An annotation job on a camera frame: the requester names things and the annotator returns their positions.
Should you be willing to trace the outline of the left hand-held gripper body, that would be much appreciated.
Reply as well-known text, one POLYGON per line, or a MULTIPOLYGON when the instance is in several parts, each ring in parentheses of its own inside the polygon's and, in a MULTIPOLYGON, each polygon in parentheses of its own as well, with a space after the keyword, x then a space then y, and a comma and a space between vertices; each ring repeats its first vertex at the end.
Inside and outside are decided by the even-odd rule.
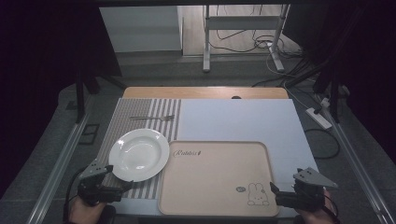
POLYGON ((106 177, 106 165, 98 160, 92 161, 78 177, 78 196, 89 206, 98 203, 119 202, 123 192, 121 188, 107 187, 103 185, 106 177))

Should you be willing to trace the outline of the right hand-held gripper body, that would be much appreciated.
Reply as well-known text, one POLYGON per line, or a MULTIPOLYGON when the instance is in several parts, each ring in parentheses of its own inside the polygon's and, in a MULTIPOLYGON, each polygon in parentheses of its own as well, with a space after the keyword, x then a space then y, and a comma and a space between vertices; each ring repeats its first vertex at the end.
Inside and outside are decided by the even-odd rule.
POLYGON ((334 181, 311 167, 298 168, 293 178, 295 180, 293 189, 297 196, 295 207, 304 211, 318 211, 325 204, 324 189, 338 188, 334 181))

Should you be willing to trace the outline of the white ceramic plate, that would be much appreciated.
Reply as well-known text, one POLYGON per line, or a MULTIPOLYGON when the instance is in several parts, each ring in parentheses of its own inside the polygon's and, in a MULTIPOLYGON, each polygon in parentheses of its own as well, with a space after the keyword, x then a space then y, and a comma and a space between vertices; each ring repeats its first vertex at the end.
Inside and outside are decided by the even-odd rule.
POLYGON ((167 139, 151 129, 133 130, 120 137, 110 149, 112 173, 126 182, 141 182, 158 174, 169 159, 167 139))

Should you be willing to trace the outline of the person's right hand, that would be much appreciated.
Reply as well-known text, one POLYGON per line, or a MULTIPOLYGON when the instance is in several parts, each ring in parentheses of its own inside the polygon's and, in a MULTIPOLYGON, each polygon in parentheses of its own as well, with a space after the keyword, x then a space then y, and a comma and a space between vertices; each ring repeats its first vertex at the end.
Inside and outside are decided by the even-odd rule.
MULTIPOLYGON (((332 202, 330 201, 330 192, 326 189, 323 192, 326 197, 325 206, 330 211, 334 212, 334 207, 332 206, 332 202)), ((323 210, 318 210, 313 213, 299 209, 295 211, 302 216, 305 224, 333 224, 332 218, 323 210)))

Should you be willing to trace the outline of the person's left hand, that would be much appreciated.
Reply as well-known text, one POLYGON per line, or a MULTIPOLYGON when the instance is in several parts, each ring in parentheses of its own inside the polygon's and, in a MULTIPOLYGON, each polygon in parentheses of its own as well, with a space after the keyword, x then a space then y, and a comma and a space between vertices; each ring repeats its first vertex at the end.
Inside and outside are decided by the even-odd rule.
POLYGON ((77 196, 69 210, 68 222, 72 224, 97 224, 105 207, 105 203, 89 206, 77 196))

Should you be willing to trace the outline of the beige tray with rabbit print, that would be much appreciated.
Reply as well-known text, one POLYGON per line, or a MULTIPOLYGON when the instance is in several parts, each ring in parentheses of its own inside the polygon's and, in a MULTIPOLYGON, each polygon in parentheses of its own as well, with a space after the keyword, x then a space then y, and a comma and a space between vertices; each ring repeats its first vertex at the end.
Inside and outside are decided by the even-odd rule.
POLYGON ((169 216, 275 217, 272 181, 261 142, 173 141, 159 209, 169 216))

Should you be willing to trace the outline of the grey striped placemat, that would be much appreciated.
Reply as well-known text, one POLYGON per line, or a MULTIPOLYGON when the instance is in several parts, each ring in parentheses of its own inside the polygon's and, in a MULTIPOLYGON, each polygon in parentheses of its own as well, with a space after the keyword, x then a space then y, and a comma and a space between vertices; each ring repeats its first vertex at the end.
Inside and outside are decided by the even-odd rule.
MULTIPOLYGON (((126 133, 136 129, 148 128, 156 130, 167 138, 168 142, 176 140, 180 108, 181 99, 119 99, 96 157, 97 160, 104 165, 108 165, 109 153, 116 141, 126 133), (131 116, 160 117, 171 115, 174 115, 174 119, 170 121, 131 121, 129 119, 131 116)), ((162 172, 159 172, 148 180, 134 181, 133 188, 125 192, 122 197, 129 199, 158 199, 161 178, 162 172)), ((103 181, 103 185, 109 187, 120 187, 123 183, 125 182, 113 174, 107 175, 103 181)))

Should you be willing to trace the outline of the metal fork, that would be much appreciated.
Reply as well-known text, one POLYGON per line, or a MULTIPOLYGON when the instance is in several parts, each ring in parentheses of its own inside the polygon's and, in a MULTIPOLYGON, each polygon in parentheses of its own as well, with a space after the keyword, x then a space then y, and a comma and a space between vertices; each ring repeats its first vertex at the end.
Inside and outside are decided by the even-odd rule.
POLYGON ((170 121, 175 118, 175 115, 167 115, 167 116, 159 116, 159 117, 129 117, 129 119, 138 120, 138 119, 157 119, 160 121, 170 121))

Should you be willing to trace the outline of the light blue placemat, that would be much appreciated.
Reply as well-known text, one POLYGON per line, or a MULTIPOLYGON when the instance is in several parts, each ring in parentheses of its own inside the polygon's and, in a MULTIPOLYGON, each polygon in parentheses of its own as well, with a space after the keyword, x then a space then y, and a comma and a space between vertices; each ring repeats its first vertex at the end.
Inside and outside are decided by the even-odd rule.
MULTIPOLYGON (((298 168, 316 164, 290 99, 181 99, 177 139, 173 141, 261 142, 267 148, 272 182, 283 190, 291 188, 298 168)), ((194 217, 169 216, 160 211, 162 178, 158 199, 124 198, 116 205, 118 212, 152 217, 194 217)), ((293 217, 294 214, 290 208, 279 207, 274 218, 293 217)))

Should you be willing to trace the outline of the white power strip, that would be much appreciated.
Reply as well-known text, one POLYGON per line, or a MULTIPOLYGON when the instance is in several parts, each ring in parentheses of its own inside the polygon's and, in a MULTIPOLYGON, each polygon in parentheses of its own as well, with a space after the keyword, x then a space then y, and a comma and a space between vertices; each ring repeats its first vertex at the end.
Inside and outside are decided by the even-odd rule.
POLYGON ((305 113, 315 121, 323 130, 328 130, 332 127, 329 121, 327 121, 322 115, 319 114, 319 109, 313 107, 305 110, 305 113))

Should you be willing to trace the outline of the black metal stand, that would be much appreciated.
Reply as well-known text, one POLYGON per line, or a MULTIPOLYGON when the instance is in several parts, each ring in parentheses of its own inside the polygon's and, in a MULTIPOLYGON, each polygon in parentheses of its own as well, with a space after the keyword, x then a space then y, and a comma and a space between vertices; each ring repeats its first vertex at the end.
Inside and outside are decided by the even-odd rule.
POLYGON ((339 123, 338 118, 338 99, 339 99, 339 84, 340 76, 336 71, 336 66, 331 62, 324 62, 314 67, 312 70, 295 77, 292 81, 284 84, 285 89, 294 87, 304 80, 318 74, 318 79, 315 81, 313 90, 314 93, 323 93, 330 87, 330 114, 336 123, 339 123))
POLYGON ((97 94, 100 90, 97 77, 104 79, 105 81, 119 87, 121 90, 125 91, 127 86, 116 80, 112 76, 108 76, 103 72, 98 72, 96 75, 84 75, 80 70, 76 73, 76 91, 77 91, 77 120, 76 123, 80 123, 85 116, 85 98, 84 98, 84 88, 88 89, 90 94, 97 94))

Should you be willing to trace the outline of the aluminium rail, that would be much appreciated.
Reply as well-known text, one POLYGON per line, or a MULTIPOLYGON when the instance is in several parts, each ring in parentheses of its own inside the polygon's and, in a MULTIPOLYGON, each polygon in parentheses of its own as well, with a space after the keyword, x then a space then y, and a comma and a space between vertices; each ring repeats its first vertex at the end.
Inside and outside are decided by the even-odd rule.
POLYGON ((41 193, 36 200, 35 206, 28 217, 26 224, 42 224, 54 198, 57 188, 60 186, 61 180, 64 176, 68 163, 70 162, 72 155, 78 144, 78 139, 82 135, 83 129, 90 117, 90 113, 87 112, 79 123, 73 126, 71 133, 69 134, 63 149, 54 164, 54 167, 49 175, 49 178, 41 190, 41 193))
POLYGON ((330 111, 325 109, 323 111, 323 116, 332 125, 332 130, 336 133, 339 138, 340 144, 348 160, 351 169, 353 170, 355 176, 357 177, 361 188, 369 201, 370 205, 374 209, 374 213, 379 219, 381 224, 396 224, 396 216, 394 216, 385 201, 385 198, 381 195, 378 187, 375 185, 373 179, 369 176, 367 170, 361 163, 355 148, 349 141, 346 133, 344 132, 340 123, 332 117, 330 111))

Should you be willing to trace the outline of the white wall panel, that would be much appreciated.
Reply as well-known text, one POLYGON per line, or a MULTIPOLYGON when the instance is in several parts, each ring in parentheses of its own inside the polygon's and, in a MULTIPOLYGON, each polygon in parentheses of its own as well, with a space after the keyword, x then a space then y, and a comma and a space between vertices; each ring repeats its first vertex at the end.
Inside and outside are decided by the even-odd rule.
POLYGON ((116 52, 181 50, 177 6, 100 7, 116 52))

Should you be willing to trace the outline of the white metal stand frame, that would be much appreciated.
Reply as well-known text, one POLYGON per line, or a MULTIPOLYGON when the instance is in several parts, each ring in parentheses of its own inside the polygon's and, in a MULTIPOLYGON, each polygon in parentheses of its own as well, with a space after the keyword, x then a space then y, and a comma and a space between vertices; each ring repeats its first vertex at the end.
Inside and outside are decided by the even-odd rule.
POLYGON ((282 28, 284 26, 289 5, 283 5, 278 16, 213 16, 209 15, 209 6, 205 7, 204 31, 205 45, 203 51, 203 71, 210 71, 209 38, 211 30, 271 30, 274 31, 273 41, 266 45, 274 62, 277 72, 284 72, 285 68, 279 59, 277 49, 282 28))

